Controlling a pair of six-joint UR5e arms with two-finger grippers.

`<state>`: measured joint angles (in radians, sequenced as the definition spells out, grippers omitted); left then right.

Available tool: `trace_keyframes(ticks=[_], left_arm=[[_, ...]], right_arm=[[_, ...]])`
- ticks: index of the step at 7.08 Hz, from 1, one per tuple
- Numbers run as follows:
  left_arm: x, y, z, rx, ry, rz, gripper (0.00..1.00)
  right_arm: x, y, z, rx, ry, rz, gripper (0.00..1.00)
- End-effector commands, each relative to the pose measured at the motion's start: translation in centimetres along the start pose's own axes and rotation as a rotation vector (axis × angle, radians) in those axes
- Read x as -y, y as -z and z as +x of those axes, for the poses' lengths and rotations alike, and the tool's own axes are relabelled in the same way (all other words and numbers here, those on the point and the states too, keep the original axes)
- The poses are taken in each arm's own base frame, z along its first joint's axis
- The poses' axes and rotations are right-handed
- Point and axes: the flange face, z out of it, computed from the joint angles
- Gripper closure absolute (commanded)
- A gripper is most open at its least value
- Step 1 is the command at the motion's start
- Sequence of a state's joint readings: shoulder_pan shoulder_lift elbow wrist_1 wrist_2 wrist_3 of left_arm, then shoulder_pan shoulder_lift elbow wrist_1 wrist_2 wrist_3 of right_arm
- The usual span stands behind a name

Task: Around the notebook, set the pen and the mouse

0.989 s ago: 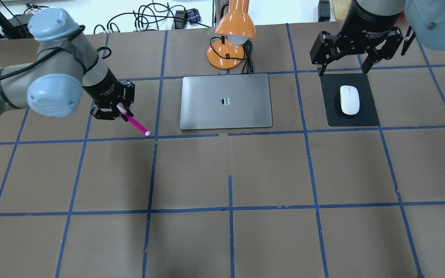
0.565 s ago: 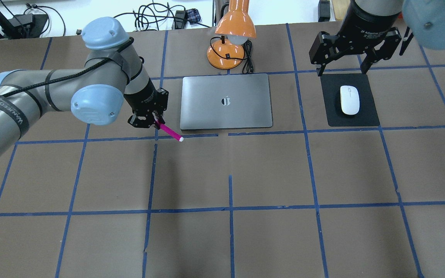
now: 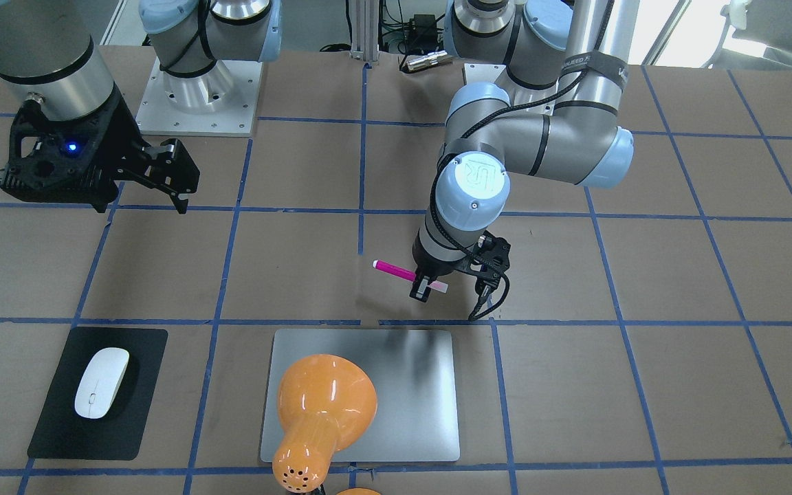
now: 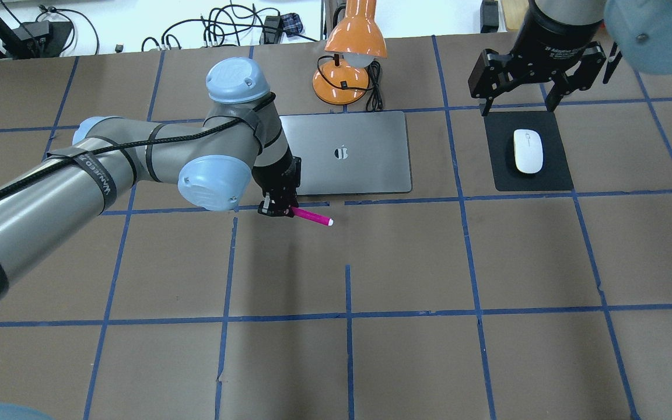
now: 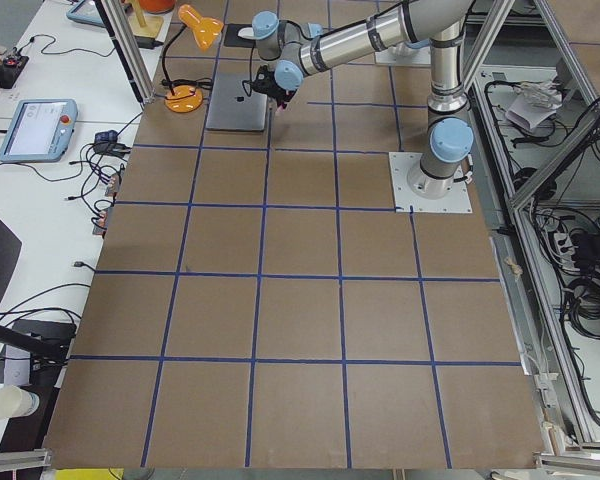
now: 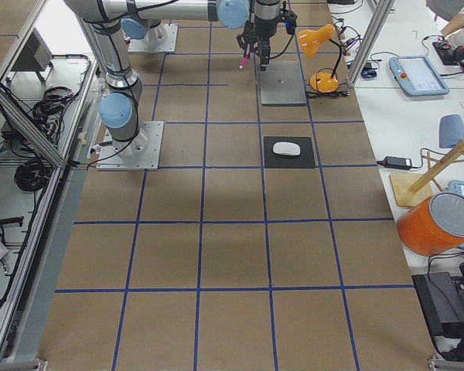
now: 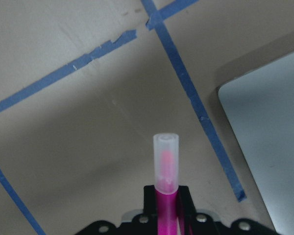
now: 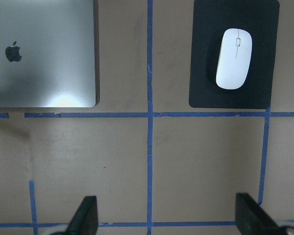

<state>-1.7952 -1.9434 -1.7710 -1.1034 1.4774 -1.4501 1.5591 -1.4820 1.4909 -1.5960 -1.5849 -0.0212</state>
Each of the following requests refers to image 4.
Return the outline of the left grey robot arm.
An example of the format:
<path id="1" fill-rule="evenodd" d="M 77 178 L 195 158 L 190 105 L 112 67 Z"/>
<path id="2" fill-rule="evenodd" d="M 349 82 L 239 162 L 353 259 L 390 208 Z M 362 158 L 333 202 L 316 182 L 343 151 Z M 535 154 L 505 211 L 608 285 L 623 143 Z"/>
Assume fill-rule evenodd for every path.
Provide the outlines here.
<path id="1" fill-rule="evenodd" d="M 139 181 L 175 184 L 187 202 L 211 212 L 236 208 L 254 181 L 260 214 L 292 216 L 302 160 L 291 151 L 259 64 L 223 59 L 205 86 L 212 106 L 200 127 L 91 117 L 70 147 L 49 151 L 0 187 L 0 300 Z"/>

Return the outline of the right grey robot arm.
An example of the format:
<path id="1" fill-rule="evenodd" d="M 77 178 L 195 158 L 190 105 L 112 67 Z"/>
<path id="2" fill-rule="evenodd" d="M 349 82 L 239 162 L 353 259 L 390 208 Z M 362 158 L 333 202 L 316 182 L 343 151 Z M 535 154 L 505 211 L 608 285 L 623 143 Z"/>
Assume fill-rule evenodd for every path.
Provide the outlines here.
<path id="1" fill-rule="evenodd" d="M 644 74 L 672 74 L 672 1 L 530 1 L 506 54 L 483 50 L 468 78 L 487 115 L 494 99 L 520 85 L 551 83 L 545 106 L 609 82 L 625 60 Z"/>

